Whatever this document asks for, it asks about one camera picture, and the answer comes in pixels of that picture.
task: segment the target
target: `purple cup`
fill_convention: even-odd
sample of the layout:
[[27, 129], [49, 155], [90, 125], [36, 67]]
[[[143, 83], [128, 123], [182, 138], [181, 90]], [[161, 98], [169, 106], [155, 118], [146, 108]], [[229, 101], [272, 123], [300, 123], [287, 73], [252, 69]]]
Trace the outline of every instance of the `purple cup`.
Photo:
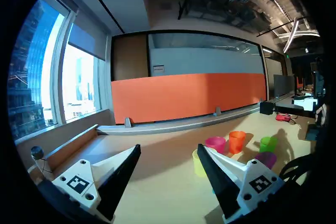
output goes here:
[[255, 159], [262, 162], [270, 170], [272, 169], [273, 165], [276, 163], [276, 155], [273, 152], [269, 152], [269, 151], [259, 153], [255, 157]]

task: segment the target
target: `speaker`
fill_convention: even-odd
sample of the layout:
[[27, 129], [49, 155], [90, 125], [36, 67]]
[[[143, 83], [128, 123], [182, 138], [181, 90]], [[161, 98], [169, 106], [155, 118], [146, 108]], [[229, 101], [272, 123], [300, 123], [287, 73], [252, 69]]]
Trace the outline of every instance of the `speaker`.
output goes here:
[[261, 102], [259, 112], [264, 115], [273, 114], [274, 103], [272, 102]]

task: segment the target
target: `table surface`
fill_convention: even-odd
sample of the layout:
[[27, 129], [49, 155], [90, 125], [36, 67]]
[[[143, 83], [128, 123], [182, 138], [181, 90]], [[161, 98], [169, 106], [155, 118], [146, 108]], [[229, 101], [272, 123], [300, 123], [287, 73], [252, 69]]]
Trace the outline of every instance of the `table surface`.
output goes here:
[[298, 117], [297, 124], [276, 121], [275, 114], [250, 115], [220, 124], [185, 131], [133, 136], [101, 135], [73, 154], [54, 173], [60, 175], [83, 158], [96, 163], [136, 144], [141, 156], [115, 212], [119, 223], [223, 223], [222, 211], [207, 178], [194, 174], [192, 152], [212, 136], [228, 139], [229, 132], [247, 133], [243, 151], [225, 154], [242, 163], [253, 159], [260, 139], [276, 136], [277, 162], [273, 171], [294, 158], [309, 154], [315, 142], [305, 141], [307, 125], [314, 119]]

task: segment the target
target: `glass skyscraper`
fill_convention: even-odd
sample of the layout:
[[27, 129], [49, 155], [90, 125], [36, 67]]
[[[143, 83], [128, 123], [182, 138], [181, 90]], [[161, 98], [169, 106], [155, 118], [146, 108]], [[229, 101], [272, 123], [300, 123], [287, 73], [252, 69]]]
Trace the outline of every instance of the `glass skyscraper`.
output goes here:
[[18, 139], [54, 124], [45, 122], [41, 99], [42, 66], [48, 39], [59, 13], [38, 0], [27, 16], [11, 56], [8, 115]]

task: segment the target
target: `orange wall panel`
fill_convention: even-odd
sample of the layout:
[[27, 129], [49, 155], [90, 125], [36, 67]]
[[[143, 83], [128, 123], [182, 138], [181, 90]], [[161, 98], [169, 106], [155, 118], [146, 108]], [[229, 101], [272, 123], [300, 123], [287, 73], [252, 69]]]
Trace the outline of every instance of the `orange wall panel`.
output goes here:
[[183, 74], [113, 81], [115, 122], [163, 121], [266, 100], [263, 74]]

